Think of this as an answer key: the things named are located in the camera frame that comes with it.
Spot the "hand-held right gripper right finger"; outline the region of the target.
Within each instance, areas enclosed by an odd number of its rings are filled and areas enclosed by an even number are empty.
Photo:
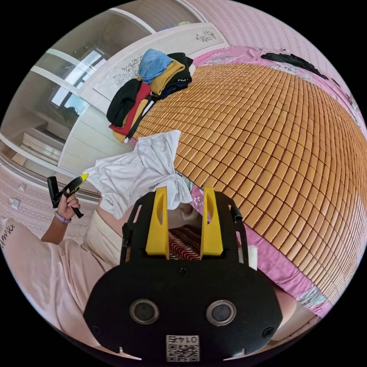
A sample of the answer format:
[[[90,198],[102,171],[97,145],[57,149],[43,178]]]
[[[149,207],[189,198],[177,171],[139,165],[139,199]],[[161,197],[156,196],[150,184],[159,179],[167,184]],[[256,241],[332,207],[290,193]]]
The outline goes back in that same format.
[[[205,187],[203,197],[200,255],[221,256],[223,244],[214,188]]]

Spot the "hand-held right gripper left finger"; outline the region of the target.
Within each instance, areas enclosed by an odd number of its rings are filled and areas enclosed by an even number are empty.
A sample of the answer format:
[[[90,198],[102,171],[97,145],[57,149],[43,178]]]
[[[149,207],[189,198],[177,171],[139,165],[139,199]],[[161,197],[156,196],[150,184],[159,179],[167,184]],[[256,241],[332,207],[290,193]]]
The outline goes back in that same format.
[[[155,191],[145,251],[149,256],[169,257],[167,187]]]

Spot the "person's left hand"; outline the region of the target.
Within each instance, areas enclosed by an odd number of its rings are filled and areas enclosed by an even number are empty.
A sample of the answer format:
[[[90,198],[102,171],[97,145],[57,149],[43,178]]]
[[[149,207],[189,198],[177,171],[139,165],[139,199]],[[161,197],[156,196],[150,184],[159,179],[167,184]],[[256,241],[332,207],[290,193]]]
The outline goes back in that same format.
[[[64,222],[70,222],[75,215],[74,208],[80,209],[78,198],[74,194],[68,197],[62,195],[57,207],[57,213],[63,218]]]

